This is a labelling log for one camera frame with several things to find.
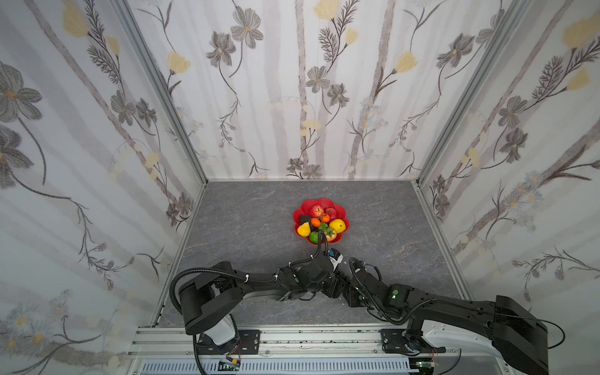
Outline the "red fake apple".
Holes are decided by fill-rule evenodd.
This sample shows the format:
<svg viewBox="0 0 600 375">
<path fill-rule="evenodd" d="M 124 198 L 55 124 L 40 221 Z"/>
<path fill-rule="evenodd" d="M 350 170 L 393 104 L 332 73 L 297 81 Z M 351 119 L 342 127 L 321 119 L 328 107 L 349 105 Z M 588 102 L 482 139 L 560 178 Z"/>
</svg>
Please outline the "red fake apple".
<svg viewBox="0 0 600 375">
<path fill-rule="evenodd" d="M 338 236 L 338 234 L 331 228 L 326 229 L 324 231 L 324 234 L 325 234 L 326 241 L 329 243 L 333 242 Z"/>
</svg>

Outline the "green fake lime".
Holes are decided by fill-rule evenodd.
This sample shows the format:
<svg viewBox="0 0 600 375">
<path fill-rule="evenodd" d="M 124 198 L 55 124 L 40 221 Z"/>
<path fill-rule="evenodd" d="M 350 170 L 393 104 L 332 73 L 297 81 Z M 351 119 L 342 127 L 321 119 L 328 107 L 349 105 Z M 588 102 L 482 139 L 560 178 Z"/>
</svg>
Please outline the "green fake lime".
<svg viewBox="0 0 600 375">
<path fill-rule="evenodd" d="M 309 241 L 315 245 L 320 244 L 320 233 L 318 231 L 312 231 L 309 235 Z"/>
</svg>

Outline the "yellow fake lemon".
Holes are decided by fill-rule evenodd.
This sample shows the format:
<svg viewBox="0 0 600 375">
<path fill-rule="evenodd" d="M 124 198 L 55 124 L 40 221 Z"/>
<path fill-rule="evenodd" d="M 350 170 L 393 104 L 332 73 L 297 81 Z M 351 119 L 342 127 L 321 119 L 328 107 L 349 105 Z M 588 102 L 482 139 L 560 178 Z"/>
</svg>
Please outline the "yellow fake lemon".
<svg viewBox="0 0 600 375">
<path fill-rule="evenodd" d="M 333 231 L 335 234 L 341 234 L 346 231 L 347 225 L 344 220 L 336 219 L 336 220 L 332 220 L 329 223 L 329 229 L 331 231 Z"/>
</svg>

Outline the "yellow fake pear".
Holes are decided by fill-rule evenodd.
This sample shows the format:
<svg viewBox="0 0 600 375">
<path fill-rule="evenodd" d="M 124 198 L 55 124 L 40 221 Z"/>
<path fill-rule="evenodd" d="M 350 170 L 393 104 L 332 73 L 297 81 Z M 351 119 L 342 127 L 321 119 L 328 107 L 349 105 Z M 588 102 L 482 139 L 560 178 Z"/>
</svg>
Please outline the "yellow fake pear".
<svg viewBox="0 0 600 375">
<path fill-rule="evenodd" d="M 303 238 L 308 238 L 311 233 L 312 233 L 312 228 L 309 222 L 306 223 L 302 223 L 296 230 L 296 233 L 303 237 Z"/>
</svg>

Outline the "red crinkled fake fruit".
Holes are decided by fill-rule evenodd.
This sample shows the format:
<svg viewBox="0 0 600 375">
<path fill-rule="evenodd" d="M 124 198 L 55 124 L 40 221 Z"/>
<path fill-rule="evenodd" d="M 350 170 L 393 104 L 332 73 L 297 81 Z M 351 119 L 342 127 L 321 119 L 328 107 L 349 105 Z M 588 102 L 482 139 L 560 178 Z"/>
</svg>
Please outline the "red crinkled fake fruit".
<svg viewBox="0 0 600 375">
<path fill-rule="evenodd" d="M 310 215 L 313 218 L 320 219 L 325 214 L 326 214 L 326 212 L 321 205 L 314 205 L 310 210 Z"/>
</svg>

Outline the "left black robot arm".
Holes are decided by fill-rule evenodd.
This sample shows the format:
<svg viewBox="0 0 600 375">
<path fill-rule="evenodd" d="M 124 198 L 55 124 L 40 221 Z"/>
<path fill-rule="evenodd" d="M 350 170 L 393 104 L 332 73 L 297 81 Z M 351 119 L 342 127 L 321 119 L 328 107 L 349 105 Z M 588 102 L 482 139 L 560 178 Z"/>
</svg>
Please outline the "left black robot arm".
<svg viewBox="0 0 600 375">
<path fill-rule="evenodd" d="M 246 299 L 308 302 L 306 295 L 319 293 L 339 298 L 350 285 L 350 279 L 338 270 L 342 259 L 338 252 L 319 252 L 274 273 L 245 273 L 228 261 L 192 267 L 173 277 L 169 297 L 184 319 L 186 334 L 207 337 L 217 347 L 228 346 L 239 340 L 231 312 Z"/>
</svg>

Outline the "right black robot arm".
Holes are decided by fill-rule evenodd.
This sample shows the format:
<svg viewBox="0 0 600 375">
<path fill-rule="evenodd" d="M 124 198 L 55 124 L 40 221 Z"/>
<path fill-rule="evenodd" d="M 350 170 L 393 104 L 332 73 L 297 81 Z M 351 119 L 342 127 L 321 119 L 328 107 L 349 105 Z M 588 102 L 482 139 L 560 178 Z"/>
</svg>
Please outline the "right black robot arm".
<svg viewBox="0 0 600 375">
<path fill-rule="evenodd" d="M 467 301 L 424 292 L 404 284 L 384 284 L 364 270 L 338 277 L 334 296 L 352 308 L 364 307 L 374 317 L 394 325 L 384 337 L 384 351 L 415 356 L 443 352 L 423 327 L 427 321 L 486 338 L 512 368 L 526 374 L 547 374 L 548 328 L 511 298 Z"/>
</svg>

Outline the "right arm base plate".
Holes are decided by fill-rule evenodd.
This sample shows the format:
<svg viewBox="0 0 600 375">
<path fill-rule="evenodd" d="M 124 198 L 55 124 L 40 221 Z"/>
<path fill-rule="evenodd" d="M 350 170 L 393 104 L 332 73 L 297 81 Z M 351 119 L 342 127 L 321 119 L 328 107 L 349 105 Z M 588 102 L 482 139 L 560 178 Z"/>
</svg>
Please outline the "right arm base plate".
<svg viewBox="0 0 600 375">
<path fill-rule="evenodd" d="M 380 334 L 382 349 L 386 354 L 418 356 L 421 354 L 446 353 L 445 347 L 434 347 L 411 330 L 382 329 Z"/>
</svg>

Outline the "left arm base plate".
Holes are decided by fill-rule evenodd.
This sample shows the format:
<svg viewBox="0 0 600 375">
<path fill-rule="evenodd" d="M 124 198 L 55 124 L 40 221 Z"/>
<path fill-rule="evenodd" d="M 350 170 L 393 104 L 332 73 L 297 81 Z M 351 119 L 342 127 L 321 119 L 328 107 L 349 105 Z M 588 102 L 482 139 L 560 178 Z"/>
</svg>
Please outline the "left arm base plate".
<svg viewBox="0 0 600 375">
<path fill-rule="evenodd" d="M 257 355 L 259 352 L 260 330 L 240 330 L 235 338 L 217 345 L 208 335 L 203 334 L 195 340 L 194 348 L 203 356 L 216 355 Z"/>
</svg>

